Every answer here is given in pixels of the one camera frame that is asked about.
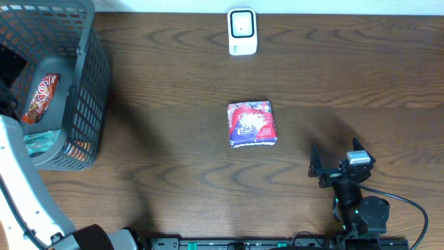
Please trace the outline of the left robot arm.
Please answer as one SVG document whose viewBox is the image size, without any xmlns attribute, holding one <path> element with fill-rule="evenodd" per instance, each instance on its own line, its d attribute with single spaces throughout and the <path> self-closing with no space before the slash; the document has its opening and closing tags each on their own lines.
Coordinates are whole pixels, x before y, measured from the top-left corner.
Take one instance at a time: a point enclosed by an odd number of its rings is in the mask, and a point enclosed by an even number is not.
<svg viewBox="0 0 444 250">
<path fill-rule="evenodd" d="M 76 229 L 59 209 L 31 162 L 10 91 L 26 60 L 1 47 L 1 224 L 9 249 L 142 249 L 128 228 L 106 233 L 93 224 Z"/>
</svg>

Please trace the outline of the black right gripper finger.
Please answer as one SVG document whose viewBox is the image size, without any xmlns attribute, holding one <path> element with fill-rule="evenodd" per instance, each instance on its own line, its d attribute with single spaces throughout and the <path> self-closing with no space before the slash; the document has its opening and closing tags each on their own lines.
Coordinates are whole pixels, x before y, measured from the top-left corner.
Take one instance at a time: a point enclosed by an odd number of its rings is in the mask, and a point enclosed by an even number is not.
<svg viewBox="0 0 444 250">
<path fill-rule="evenodd" d="M 359 150 L 367 151 L 356 137 L 354 137 L 352 139 L 352 143 L 353 143 L 353 151 L 359 151 Z M 370 155 L 370 158 L 371 158 L 371 162 L 368 164 L 372 164 L 372 165 L 375 164 L 376 163 L 375 158 L 368 151 L 367 151 L 367 153 Z"/>
<path fill-rule="evenodd" d="M 321 157 L 315 145 L 311 146 L 311 158 L 308 170 L 308 177 L 319 177 L 323 174 L 324 168 L 321 162 Z"/>
</svg>

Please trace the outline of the red purple liners pack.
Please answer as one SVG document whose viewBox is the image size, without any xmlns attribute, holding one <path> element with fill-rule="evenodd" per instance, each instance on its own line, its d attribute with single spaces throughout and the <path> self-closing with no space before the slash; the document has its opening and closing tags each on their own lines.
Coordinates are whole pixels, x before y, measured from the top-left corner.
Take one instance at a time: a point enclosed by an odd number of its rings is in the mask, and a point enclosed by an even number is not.
<svg viewBox="0 0 444 250">
<path fill-rule="evenodd" d="M 245 101 L 227 107 L 229 143 L 232 148 L 272 146 L 277 130 L 270 101 Z"/>
</svg>

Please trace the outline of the teal snack wrapper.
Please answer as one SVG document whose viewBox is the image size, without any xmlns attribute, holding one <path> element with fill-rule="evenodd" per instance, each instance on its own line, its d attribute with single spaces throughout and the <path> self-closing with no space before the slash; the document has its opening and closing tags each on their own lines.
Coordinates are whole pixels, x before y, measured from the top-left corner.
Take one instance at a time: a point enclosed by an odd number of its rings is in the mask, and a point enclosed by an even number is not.
<svg viewBox="0 0 444 250">
<path fill-rule="evenodd" d="M 24 136 L 29 156 L 38 155 L 47 152 L 57 141 L 61 130 L 46 131 Z"/>
</svg>

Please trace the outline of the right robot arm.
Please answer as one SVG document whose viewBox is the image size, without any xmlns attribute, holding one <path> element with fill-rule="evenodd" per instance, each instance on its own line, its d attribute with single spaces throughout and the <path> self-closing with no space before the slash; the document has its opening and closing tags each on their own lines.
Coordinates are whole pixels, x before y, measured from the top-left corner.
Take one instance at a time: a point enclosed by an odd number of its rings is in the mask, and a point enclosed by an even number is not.
<svg viewBox="0 0 444 250">
<path fill-rule="evenodd" d="M 365 197 L 359 186 L 371 177 L 376 160 L 353 139 L 353 150 L 337 168 L 325 168 L 318 149 L 311 148 L 308 176 L 318 178 L 320 188 L 333 188 L 334 214 L 343 224 L 344 233 L 335 237 L 337 249 L 380 249 L 380 236 L 386 233 L 390 205 L 387 200 Z"/>
</svg>

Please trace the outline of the orange Top chocolate bar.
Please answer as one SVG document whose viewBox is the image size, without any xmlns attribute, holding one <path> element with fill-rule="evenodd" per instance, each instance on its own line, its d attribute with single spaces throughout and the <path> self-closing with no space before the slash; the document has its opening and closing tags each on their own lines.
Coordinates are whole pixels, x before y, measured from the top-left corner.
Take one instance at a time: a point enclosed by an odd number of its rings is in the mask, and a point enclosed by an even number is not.
<svg viewBox="0 0 444 250">
<path fill-rule="evenodd" d="M 31 99 L 27 112 L 22 116 L 24 123 L 33 125 L 41 119 L 54 97 L 59 81 L 59 74 L 48 73 L 44 76 Z"/>
</svg>

